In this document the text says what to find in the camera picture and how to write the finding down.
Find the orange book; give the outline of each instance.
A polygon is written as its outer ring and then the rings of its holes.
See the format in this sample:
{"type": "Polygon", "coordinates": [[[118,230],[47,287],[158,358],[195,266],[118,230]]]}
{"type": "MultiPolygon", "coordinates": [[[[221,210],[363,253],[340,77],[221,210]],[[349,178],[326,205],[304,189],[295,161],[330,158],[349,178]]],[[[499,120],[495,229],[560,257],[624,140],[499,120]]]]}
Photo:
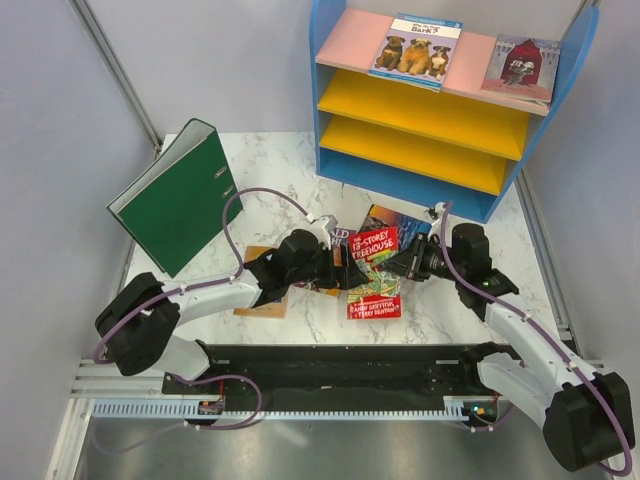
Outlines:
{"type": "MultiPolygon", "coordinates": [[[[250,245],[247,247],[247,252],[244,255],[244,261],[249,262],[255,260],[261,254],[273,247],[258,247],[250,245]]],[[[261,305],[256,308],[236,308],[233,310],[234,315],[243,315],[245,317],[265,317],[265,318],[284,318],[287,314],[287,299],[289,294],[287,293],[280,300],[261,305]]]]}

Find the green binder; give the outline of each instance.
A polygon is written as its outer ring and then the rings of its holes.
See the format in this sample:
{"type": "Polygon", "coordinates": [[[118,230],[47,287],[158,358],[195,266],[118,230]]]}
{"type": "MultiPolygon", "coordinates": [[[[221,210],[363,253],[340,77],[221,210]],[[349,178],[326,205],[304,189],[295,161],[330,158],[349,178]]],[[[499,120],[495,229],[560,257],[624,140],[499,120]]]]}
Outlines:
{"type": "MultiPolygon", "coordinates": [[[[218,132],[193,118],[107,208],[173,277],[222,230],[222,209],[236,191],[218,132]]],[[[228,221],[240,210],[236,199],[228,221]]]]}

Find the puppy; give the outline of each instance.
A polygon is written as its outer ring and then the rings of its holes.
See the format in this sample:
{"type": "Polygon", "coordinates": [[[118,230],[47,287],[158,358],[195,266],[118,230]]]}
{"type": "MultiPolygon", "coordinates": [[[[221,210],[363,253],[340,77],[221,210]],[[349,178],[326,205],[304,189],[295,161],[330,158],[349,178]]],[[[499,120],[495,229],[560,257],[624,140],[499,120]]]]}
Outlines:
{"type": "Polygon", "coordinates": [[[376,68],[385,67],[393,70],[398,67],[402,58],[402,44],[406,40],[395,35],[387,37],[387,45],[382,49],[382,53],[376,59],[376,68]]]}
{"type": "Polygon", "coordinates": [[[447,64],[449,63],[449,56],[447,52],[451,50],[449,47],[433,47],[434,53],[431,55],[431,66],[429,67],[428,75],[436,77],[436,80],[440,80],[442,76],[447,73],[447,64]]]}
{"type": "Polygon", "coordinates": [[[426,38],[414,38],[411,45],[402,55],[402,60],[398,65],[398,71],[409,72],[410,75],[420,75],[431,67],[429,57],[429,45],[431,42],[426,38]]]}

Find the book cover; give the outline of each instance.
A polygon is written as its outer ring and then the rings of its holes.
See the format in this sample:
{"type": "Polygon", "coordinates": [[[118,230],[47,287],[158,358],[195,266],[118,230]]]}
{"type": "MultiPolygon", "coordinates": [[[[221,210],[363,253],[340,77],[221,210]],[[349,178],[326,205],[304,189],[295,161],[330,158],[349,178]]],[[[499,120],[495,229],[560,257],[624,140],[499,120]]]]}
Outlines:
{"type": "Polygon", "coordinates": [[[369,74],[439,92],[461,30],[460,22],[399,13],[369,74]]]}
{"type": "Polygon", "coordinates": [[[400,281],[376,265],[398,253],[398,229],[386,227],[356,233],[349,237],[349,248],[358,267],[366,272],[369,283],[349,290],[347,318],[375,320],[402,315],[400,281]]]}
{"type": "MultiPolygon", "coordinates": [[[[350,230],[348,228],[336,227],[331,232],[331,249],[333,250],[333,261],[336,267],[341,267],[341,255],[340,255],[340,245],[348,245],[349,236],[356,233],[355,230],[350,230]]],[[[309,283],[297,283],[294,287],[304,288],[305,290],[311,290],[312,292],[323,293],[325,295],[330,295],[332,297],[340,296],[339,288],[319,288],[315,285],[309,283]]]]}
{"type": "Polygon", "coordinates": [[[398,250],[402,251],[409,246],[416,233],[429,234],[431,224],[424,220],[410,217],[395,210],[371,205],[367,212],[367,217],[362,223],[360,232],[378,230],[384,227],[396,227],[398,230],[398,250]]]}
{"type": "MultiPolygon", "coordinates": [[[[194,118],[107,209],[173,277],[222,230],[224,204],[236,191],[217,130],[194,118]]],[[[241,210],[238,199],[228,221],[241,210]]]]}
{"type": "Polygon", "coordinates": [[[499,35],[482,90],[546,105],[556,81],[560,42],[499,35]]]}
{"type": "MultiPolygon", "coordinates": [[[[259,247],[256,245],[250,245],[247,247],[247,252],[244,255],[244,261],[249,262],[255,260],[261,254],[273,247],[259,247]]],[[[264,318],[284,318],[287,314],[287,301],[289,294],[284,297],[266,305],[260,305],[256,308],[235,308],[233,310],[234,315],[242,315],[245,317],[264,317],[264,318]]]]}

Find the white marble surface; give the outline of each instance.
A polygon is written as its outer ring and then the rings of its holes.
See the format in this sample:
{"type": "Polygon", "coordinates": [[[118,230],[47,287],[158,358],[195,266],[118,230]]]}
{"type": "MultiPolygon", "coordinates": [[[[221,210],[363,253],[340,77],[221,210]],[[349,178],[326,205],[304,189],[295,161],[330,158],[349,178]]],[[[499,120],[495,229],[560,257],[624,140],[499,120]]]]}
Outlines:
{"type": "MultiPolygon", "coordinates": [[[[333,214],[345,228],[358,229],[372,203],[424,218],[424,208],[344,185],[315,175],[313,134],[222,134],[222,144],[238,189],[270,187],[295,198],[314,215],[333,214]]],[[[300,213],[267,193],[243,197],[244,210],[230,227],[241,252],[247,245],[278,245],[293,228],[305,225],[300,213]]],[[[450,230],[462,221],[452,217],[450,230]]],[[[529,302],[534,316],[556,330],[549,299],[522,214],[515,187],[485,226],[491,255],[529,302]]],[[[235,259],[219,234],[177,276],[178,280],[235,270],[235,259]]],[[[136,246],[128,280],[151,271],[161,274],[136,246]]],[[[424,283],[403,280],[400,319],[347,320],[346,294],[339,299],[319,293],[289,289],[285,319],[241,317],[232,311],[194,320],[177,330],[186,339],[224,344],[451,344],[501,341],[458,299],[452,282],[430,279],[424,283]]]]}

